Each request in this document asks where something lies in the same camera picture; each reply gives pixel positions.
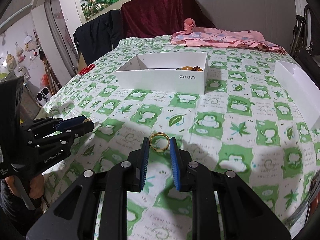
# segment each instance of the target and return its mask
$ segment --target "dark red fabric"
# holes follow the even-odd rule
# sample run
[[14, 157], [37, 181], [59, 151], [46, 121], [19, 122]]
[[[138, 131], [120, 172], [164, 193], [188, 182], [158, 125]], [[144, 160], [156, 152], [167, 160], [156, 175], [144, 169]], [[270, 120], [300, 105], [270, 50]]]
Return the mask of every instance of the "dark red fabric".
[[124, 37], [154, 38], [183, 30], [192, 18], [199, 27], [215, 28], [195, 0], [132, 0], [121, 7]]

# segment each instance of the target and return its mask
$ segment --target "silver screw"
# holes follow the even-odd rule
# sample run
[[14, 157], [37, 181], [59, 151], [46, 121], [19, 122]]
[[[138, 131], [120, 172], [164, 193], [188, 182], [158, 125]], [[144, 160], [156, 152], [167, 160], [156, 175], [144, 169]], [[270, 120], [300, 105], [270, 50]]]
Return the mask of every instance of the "silver screw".
[[199, 164], [197, 162], [194, 162], [194, 161], [189, 162], [189, 167], [190, 168], [196, 168], [198, 166], [199, 166]]
[[236, 176], [236, 173], [234, 171], [227, 171], [226, 172], [227, 177], [234, 178]]
[[83, 176], [85, 176], [86, 178], [91, 177], [93, 175], [93, 171], [91, 170], [87, 170], [83, 173]]
[[124, 162], [121, 163], [121, 166], [122, 166], [123, 168], [128, 168], [128, 167], [131, 166], [131, 162], [129, 162], [129, 161], [124, 161]]

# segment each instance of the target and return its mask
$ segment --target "white box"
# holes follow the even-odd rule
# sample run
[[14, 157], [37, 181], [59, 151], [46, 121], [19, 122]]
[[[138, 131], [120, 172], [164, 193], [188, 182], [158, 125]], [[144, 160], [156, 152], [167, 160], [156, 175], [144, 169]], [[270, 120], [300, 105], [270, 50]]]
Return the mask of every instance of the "white box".
[[320, 128], [320, 90], [296, 64], [276, 61], [274, 77], [288, 92], [309, 131]]
[[[115, 71], [122, 88], [204, 95], [207, 53], [162, 52], [136, 55]], [[176, 70], [199, 66], [203, 71]]]

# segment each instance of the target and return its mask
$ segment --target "bed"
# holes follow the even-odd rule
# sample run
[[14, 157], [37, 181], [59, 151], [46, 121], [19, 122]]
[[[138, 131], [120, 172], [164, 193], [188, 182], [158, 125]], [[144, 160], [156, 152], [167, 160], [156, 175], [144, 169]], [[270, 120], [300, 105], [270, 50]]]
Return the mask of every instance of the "bed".
[[[113, 72], [132, 56], [174, 51], [208, 53], [205, 95], [119, 87]], [[284, 221], [320, 165], [320, 131], [308, 131], [273, 77], [276, 60], [295, 63], [289, 55], [257, 50], [172, 46], [168, 35], [121, 40], [44, 107], [54, 117], [83, 114], [96, 125], [75, 140], [69, 158], [44, 173], [47, 201], [54, 202], [84, 170], [109, 170], [139, 149], [145, 136], [165, 132], [193, 160], [217, 172], [237, 171]], [[128, 193], [127, 220], [128, 239], [191, 239], [191, 194], [175, 190], [168, 151], [150, 149], [143, 192]]]

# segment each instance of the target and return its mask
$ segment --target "scissors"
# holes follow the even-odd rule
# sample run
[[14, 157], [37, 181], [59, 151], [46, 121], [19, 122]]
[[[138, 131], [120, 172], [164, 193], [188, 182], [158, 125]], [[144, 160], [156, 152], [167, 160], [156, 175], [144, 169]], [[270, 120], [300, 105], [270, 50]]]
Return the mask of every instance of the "scissors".
[[78, 82], [80, 82], [81, 78], [83, 77], [84, 74], [87, 74], [90, 70], [92, 70], [96, 65], [91, 64], [88, 67], [83, 68], [80, 72], [79, 75], [81, 76]]

